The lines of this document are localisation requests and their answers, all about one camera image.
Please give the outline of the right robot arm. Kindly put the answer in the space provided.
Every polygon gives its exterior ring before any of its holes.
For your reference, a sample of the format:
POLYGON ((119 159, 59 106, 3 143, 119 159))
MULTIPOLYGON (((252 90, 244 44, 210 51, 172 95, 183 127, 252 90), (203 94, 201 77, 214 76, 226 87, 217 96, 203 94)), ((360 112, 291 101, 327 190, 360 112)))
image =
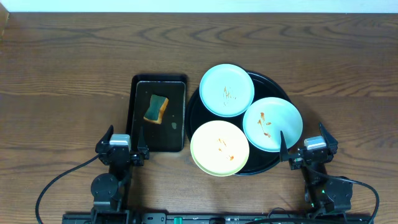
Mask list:
POLYGON ((338 141, 319 124, 321 135, 304 140, 304 147, 289 153, 283 132, 280 132, 280 160, 287 161, 292 170, 300 169, 305 182, 305 201, 312 208, 308 218, 344 214, 351 209, 353 185, 345 177, 327 174, 325 164, 337 153, 338 141))

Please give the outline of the light blue plate top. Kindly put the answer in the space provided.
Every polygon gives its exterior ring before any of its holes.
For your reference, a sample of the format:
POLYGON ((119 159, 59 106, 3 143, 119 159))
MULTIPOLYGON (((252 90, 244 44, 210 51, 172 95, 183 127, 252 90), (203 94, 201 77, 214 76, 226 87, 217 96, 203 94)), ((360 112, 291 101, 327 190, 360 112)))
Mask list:
POLYGON ((254 99, 254 84, 248 72, 232 64, 211 67, 201 78, 202 103, 213 114, 234 117, 244 113, 254 99))

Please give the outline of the light blue plate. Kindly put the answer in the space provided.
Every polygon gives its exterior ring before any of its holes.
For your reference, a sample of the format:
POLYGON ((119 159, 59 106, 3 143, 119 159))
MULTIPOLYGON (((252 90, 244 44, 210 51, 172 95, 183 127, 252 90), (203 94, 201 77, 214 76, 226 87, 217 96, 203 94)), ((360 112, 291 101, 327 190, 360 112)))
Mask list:
POLYGON ((244 113, 254 99, 254 84, 248 72, 232 64, 211 67, 201 78, 202 103, 213 114, 234 117, 244 113))
POLYGON ((303 120, 298 109, 282 98, 267 97, 255 101, 245 112, 243 130, 248 141, 266 152, 279 152, 280 135, 288 148, 301 138, 303 120))

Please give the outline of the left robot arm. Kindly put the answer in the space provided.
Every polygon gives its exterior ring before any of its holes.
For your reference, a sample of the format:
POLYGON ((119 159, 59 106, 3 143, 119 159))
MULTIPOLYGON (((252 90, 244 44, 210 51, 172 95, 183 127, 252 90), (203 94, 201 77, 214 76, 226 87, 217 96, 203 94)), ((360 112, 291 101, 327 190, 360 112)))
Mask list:
POLYGON ((131 146, 128 134, 115 134, 110 126, 98 141, 95 152, 109 171, 97 176, 91 184, 93 208, 89 223, 138 224, 142 215, 127 208, 132 182, 132 167, 143 166, 149 158, 149 150, 140 129, 136 147, 131 146))

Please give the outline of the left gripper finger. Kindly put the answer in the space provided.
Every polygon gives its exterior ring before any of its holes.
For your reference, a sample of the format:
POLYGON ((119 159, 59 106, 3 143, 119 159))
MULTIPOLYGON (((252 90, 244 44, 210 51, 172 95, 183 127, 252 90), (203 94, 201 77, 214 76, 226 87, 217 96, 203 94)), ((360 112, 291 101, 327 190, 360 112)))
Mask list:
POLYGON ((141 127, 140 131, 139 131, 137 150, 143 156, 144 160, 149 160, 149 148, 147 147, 147 144, 146 144, 146 141, 145 141, 145 138, 144 138, 144 129, 143 129, 143 127, 141 127))
POLYGON ((114 127, 111 125, 104 136, 98 141, 95 147, 95 152, 96 153, 107 153, 109 149, 111 148, 110 146, 110 140, 111 137, 114 133, 114 127))

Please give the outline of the yellow plate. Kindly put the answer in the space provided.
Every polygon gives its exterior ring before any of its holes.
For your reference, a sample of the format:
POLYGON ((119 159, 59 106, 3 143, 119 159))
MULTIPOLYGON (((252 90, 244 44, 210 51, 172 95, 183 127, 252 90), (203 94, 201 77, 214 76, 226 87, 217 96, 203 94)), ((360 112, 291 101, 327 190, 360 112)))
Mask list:
POLYGON ((201 125, 190 140, 195 164, 207 174, 226 177, 239 172, 249 158, 245 134, 227 121, 209 121, 201 125))

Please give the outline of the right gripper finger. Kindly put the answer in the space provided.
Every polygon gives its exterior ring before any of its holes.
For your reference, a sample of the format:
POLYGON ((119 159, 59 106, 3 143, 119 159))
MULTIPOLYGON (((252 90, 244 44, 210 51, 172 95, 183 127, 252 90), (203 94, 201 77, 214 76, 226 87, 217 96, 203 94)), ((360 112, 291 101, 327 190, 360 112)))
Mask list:
POLYGON ((283 131, 280 132, 280 151, 279 158, 281 162, 289 160, 289 151, 285 142, 283 131))
POLYGON ((336 154, 338 149, 338 141, 326 130, 321 122, 319 122, 319 130, 323 139, 325 140, 326 147, 331 151, 332 154, 336 154))

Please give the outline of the green orange sponge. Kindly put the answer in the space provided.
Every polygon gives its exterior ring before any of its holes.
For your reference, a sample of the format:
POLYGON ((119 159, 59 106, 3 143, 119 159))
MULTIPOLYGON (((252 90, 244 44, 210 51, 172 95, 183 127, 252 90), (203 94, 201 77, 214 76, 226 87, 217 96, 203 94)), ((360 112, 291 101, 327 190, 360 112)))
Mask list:
POLYGON ((169 99, 164 96, 152 95, 149 107, 144 114, 144 120, 154 124, 161 124, 169 99))

